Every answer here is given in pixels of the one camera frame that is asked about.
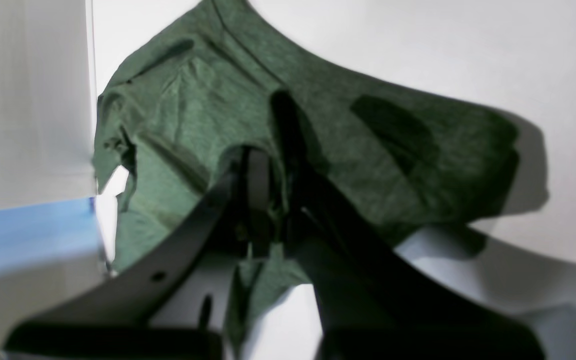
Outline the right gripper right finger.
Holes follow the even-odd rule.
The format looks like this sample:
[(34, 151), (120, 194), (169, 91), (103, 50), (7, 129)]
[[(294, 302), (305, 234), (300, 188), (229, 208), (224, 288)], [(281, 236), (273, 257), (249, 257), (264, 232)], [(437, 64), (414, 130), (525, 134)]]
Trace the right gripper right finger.
[(523, 323), (439, 285), (382, 241), (307, 159), (290, 93), (270, 96), (286, 170), (285, 239), (313, 285), (317, 360), (543, 360)]

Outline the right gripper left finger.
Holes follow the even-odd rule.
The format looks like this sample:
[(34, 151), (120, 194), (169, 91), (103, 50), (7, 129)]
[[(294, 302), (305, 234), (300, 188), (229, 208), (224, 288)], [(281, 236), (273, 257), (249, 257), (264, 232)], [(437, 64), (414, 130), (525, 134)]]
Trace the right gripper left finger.
[(227, 335), (238, 266), (271, 237), (269, 155), (236, 146), (186, 219), (126, 271), (26, 319), (7, 360), (233, 360)]

